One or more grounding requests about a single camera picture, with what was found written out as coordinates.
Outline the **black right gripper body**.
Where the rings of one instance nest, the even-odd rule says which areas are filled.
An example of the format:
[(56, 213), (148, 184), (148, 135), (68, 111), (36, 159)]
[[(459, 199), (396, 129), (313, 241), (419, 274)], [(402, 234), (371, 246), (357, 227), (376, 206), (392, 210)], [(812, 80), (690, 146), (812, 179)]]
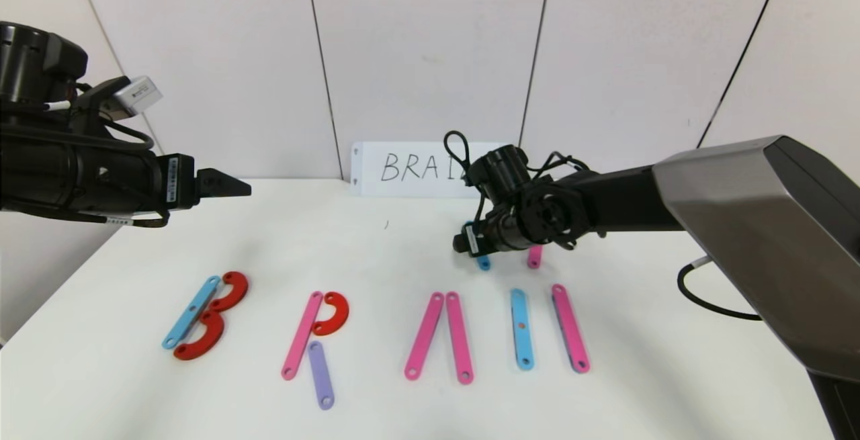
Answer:
[(526, 239), (520, 231), (518, 220), (508, 212), (495, 212), (476, 222), (467, 222), (461, 234), (469, 241), (467, 254), (470, 257), (526, 248)]

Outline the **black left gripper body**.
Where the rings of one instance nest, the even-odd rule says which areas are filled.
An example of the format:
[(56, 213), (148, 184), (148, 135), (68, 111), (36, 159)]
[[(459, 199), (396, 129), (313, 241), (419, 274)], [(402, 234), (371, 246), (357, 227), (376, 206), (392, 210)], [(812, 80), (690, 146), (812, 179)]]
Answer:
[(196, 205), (194, 159), (107, 148), (74, 150), (74, 210), (157, 212)]

